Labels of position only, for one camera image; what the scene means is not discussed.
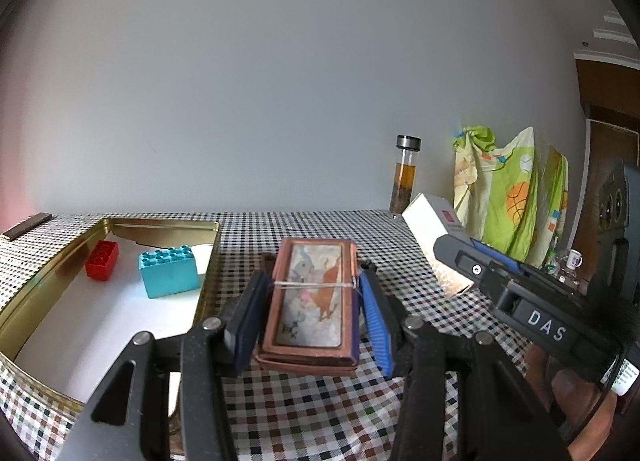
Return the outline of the person's right hand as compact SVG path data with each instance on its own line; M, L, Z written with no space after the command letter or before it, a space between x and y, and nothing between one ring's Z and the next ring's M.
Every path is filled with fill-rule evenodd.
M571 369L560 370L551 382L547 382L548 360L549 356L540 347L530 345L525 355L525 380L547 410L552 403L557 403L570 424L578 426L597 403L601 392ZM568 446L573 460L591 460L604 445L614 422L616 403L615 393L605 396L598 411Z

